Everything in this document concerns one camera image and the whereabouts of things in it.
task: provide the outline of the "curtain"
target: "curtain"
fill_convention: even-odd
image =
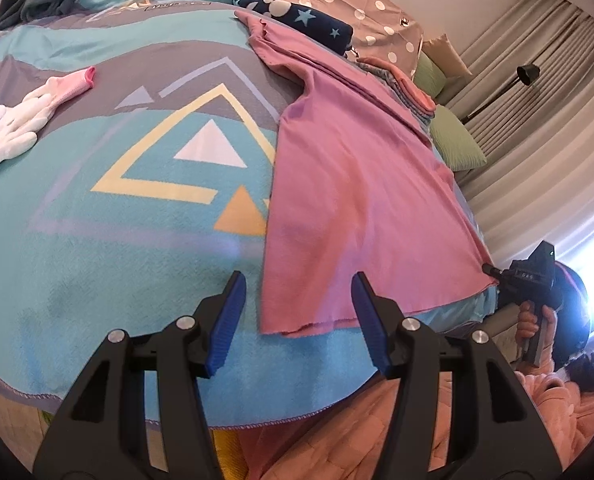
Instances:
[[[439,96],[458,117],[518,65],[542,69],[467,124],[488,164],[458,181],[495,263],[542,239],[574,258],[594,237],[594,19],[566,0],[521,0],[462,57],[474,78]]]

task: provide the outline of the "white triangle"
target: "white triangle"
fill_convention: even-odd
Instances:
[[[122,102],[120,102],[114,109],[122,108],[124,106],[135,106],[146,103],[154,103],[151,95],[143,86],[140,86],[132,94],[128,95]]]
[[[246,163],[212,119],[177,152],[175,158],[247,168]]]

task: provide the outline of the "navy star pattern cloth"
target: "navy star pattern cloth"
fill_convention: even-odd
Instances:
[[[232,3],[299,30],[341,56],[350,49],[353,27],[320,10],[284,0],[232,0]]]

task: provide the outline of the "yellow triangle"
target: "yellow triangle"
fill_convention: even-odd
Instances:
[[[244,186],[239,186],[213,227],[244,236],[266,235],[266,221]]]

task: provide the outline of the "blue star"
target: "blue star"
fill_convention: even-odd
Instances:
[[[308,9],[304,12],[303,10],[297,9],[297,12],[299,12],[299,18],[295,18],[295,23],[302,22],[304,27],[308,27],[308,20],[314,18],[314,16],[311,14],[311,10]]]

